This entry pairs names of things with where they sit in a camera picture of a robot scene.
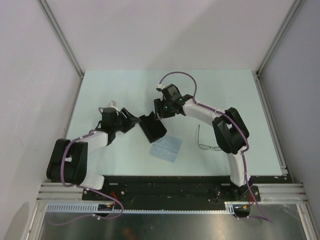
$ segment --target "white wall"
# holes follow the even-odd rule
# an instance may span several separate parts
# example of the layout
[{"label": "white wall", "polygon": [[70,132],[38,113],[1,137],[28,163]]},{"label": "white wall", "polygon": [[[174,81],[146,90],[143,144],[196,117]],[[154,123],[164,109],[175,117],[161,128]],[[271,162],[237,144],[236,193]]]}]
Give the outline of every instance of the white wall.
[{"label": "white wall", "polygon": [[48,0],[85,70],[257,70],[293,0]]},{"label": "white wall", "polygon": [[0,32],[0,239],[16,240],[79,78],[36,0],[1,1]]},{"label": "white wall", "polygon": [[262,74],[287,164],[320,226],[320,1],[307,0]]}]

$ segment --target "blue cloth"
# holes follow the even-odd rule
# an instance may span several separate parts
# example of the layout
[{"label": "blue cloth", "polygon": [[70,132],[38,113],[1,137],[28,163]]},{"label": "blue cloth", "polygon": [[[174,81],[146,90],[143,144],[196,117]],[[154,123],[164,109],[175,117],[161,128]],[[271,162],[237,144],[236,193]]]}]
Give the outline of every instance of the blue cloth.
[{"label": "blue cloth", "polygon": [[181,148],[181,144],[182,139],[165,135],[152,144],[149,154],[156,158],[174,163]]}]

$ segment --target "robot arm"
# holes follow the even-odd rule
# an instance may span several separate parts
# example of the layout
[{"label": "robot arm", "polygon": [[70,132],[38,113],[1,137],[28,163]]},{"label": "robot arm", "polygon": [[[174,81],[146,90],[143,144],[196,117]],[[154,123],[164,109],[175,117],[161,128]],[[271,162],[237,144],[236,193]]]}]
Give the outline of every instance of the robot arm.
[{"label": "robot arm", "polygon": [[128,132],[140,119],[125,108],[118,110],[114,101],[102,109],[101,115],[98,126],[89,134],[73,140],[69,149],[69,139],[61,138],[56,141],[46,170],[48,179],[60,182],[61,165],[64,162],[63,176],[66,183],[96,190],[103,187],[104,176],[87,170],[88,154],[110,145],[116,138],[116,132]]},{"label": "robot arm", "polygon": [[[230,179],[236,186],[241,187],[246,184],[244,175],[244,164],[241,157],[242,150],[246,144],[234,126],[228,127],[231,123],[218,113],[215,113],[205,107],[194,103],[193,96],[182,96],[178,88],[170,84],[168,86],[157,88],[162,92],[162,98],[154,100],[155,115],[157,119],[170,118],[176,114],[194,117],[213,127],[218,146],[223,150],[228,158],[230,166]],[[236,124],[245,137],[249,137],[248,129],[241,119],[238,111],[231,107],[224,111]]]}]

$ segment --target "glasses frame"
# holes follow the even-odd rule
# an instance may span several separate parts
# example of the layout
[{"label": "glasses frame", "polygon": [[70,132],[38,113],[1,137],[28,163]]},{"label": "glasses frame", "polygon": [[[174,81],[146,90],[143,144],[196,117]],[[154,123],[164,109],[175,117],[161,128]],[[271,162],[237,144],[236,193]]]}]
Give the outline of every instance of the glasses frame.
[{"label": "glasses frame", "polygon": [[198,134],[197,134],[197,145],[200,149],[202,150],[210,150],[210,149],[213,149],[215,151],[221,151],[221,148],[218,147],[218,146],[209,146],[209,145],[205,145],[205,144],[202,144],[202,143],[199,143],[199,135],[200,135],[200,124],[198,125]]}]

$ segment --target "light blue tabletop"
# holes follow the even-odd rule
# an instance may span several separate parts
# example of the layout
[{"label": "light blue tabletop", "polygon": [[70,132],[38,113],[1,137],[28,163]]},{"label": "light blue tabletop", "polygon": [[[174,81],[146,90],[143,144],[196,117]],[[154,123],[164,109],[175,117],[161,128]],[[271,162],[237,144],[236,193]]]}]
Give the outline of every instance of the light blue tabletop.
[{"label": "light blue tabletop", "polygon": [[[101,114],[113,100],[139,117],[154,111],[156,87],[169,70],[87,71],[81,85],[67,137],[82,136],[94,129]],[[197,81],[197,100],[219,109],[236,108],[246,124],[250,150],[248,171],[254,176],[280,176],[281,169],[249,69],[185,70]],[[175,84],[182,95],[194,92],[194,83],[185,75],[168,76],[163,85]],[[228,159],[222,151],[203,150],[199,143],[216,146],[213,128],[192,117],[176,115],[163,119],[169,136],[182,140],[174,162],[150,155],[149,143],[139,125],[126,134],[118,132],[113,143],[88,156],[88,169],[104,175],[135,176],[222,176],[229,175]]]}]

